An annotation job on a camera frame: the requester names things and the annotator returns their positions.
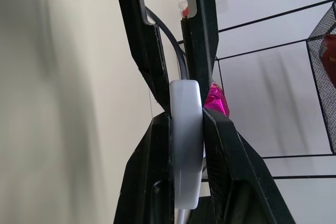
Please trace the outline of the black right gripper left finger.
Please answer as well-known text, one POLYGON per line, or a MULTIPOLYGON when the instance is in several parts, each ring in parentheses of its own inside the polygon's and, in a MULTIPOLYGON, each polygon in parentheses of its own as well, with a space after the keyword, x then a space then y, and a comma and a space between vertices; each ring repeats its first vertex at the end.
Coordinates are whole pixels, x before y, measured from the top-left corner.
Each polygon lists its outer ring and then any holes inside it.
POLYGON ((129 158, 113 224, 174 224, 170 117, 154 117, 129 158))

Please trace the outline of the white round charger puck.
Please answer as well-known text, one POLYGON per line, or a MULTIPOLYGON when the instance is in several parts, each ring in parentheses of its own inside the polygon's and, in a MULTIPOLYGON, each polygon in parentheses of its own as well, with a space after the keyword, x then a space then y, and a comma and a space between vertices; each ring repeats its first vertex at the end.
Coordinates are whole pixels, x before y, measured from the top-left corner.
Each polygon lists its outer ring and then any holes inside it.
POLYGON ((203 107, 198 82, 170 83, 175 208, 195 209, 203 168, 203 107))

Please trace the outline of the pink foil wrapped object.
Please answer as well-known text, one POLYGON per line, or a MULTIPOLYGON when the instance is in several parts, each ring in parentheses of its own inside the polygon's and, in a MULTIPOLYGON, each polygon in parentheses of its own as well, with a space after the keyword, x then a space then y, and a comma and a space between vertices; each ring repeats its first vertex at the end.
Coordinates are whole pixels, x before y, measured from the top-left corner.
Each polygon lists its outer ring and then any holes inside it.
POLYGON ((223 113, 229 117, 230 111, 223 89, 216 83, 212 82, 207 95, 204 108, 212 109, 223 113))

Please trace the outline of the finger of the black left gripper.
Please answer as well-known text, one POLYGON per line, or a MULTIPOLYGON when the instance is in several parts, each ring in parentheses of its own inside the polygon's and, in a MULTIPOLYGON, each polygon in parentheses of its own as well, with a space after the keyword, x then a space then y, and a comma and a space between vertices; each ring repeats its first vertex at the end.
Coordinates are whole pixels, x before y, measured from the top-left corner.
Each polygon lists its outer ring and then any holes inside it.
POLYGON ((187 0, 188 15, 181 20, 187 68, 199 84, 205 103, 212 82, 219 35, 215 0, 187 0))
POLYGON ((169 78, 158 24, 148 21, 144 0, 119 0, 132 58, 154 98, 170 112, 169 78))

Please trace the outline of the red object in basket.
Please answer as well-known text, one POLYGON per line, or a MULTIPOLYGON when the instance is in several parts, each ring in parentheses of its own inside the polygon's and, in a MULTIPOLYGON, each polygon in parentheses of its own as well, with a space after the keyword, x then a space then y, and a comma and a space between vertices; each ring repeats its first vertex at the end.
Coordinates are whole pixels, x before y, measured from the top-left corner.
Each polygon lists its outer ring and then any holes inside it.
POLYGON ((321 43, 323 49, 321 62, 331 81, 336 88, 336 34, 327 34, 321 43))

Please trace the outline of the black mesh basket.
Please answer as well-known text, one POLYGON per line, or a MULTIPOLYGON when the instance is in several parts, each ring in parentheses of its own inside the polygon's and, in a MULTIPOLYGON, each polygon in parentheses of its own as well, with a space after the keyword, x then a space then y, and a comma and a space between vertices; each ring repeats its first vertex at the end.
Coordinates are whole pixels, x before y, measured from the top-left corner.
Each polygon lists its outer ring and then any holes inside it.
POLYGON ((306 41, 310 66, 332 154, 336 155, 336 88, 331 83, 321 57, 321 43, 327 34, 336 34, 336 1, 319 21, 306 41))

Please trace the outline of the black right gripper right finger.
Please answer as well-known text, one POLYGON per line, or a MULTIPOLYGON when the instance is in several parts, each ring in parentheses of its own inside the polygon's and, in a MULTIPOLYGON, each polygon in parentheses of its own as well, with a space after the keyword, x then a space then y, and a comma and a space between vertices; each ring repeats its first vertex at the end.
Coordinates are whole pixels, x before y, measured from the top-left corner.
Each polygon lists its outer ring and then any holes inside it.
POLYGON ((224 114, 203 110, 216 224, 296 224, 269 169, 224 114))

